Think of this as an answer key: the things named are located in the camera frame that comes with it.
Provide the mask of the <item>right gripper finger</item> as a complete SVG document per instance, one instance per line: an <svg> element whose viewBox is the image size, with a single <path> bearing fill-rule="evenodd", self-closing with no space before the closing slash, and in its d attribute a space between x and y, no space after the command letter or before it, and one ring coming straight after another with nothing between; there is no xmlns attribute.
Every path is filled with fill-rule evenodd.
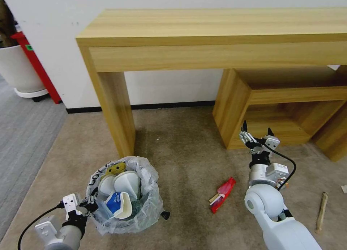
<svg viewBox="0 0 347 250"><path fill-rule="evenodd" d="M253 150L257 146L257 140L248 132L247 121L244 120L239 133L241 141L247 148Z"/></svg>
<svg viewBox="0 0 347 250"><path fill-rule="evenodd" d="M261 143L268 147L274 146L274 133L270 127L267 129L267 134L261 138Z"/></svg>

